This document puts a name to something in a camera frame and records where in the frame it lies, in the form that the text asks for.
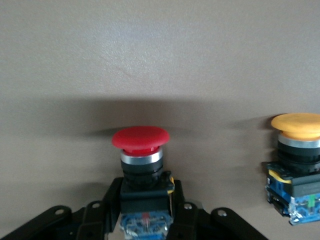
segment gray surface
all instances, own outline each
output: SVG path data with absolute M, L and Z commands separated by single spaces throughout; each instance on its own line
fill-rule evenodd
M 101 198 L 112 129 L 156 125 L 187 198 L 319 239 L 267 203 L 261 167 L 272 116 L 320 112 L 319 25 L 319 1 L 0 1 L 0 236 Z

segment silver metal ring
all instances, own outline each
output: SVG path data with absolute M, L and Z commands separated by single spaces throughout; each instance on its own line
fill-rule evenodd
M 301 148 L 301 149 L 317 149 L 320 148 L 320 140 L 316 141 L 299 141 L 295 139 L 291 139 L 288 137 L 283 136 L 281 133 L 278 135 L 278 140 L 280 143 L 294 147 L 294 148 Z
M 163 156 L 162 148 L 159 147 L 158 151 L 147 156 L 130 156 L 121 150 L 120 158 L 121 161 L 129 165 L 146 165 L 152 164 L 159 161 Z

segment yellow button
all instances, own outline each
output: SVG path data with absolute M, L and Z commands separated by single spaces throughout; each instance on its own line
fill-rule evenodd
M 320 114 L 283 114 L 272 119 L 271 125 L 290 139 L 300 141 L 315 141 L 320 139 Z

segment yellow mushroom cap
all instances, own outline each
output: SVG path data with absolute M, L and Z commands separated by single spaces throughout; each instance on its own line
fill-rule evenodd
M 300 141 L 320 139 L 320 114 L 288 113 L 276 116 L 271 125 L 287 138 Z

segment red button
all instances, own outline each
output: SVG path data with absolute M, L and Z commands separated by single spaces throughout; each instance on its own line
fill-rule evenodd
M 130 155 L 150 155 L 169 141 L 169 133 L 157 126 L 133 126 L 118 131 L 112 144 Z

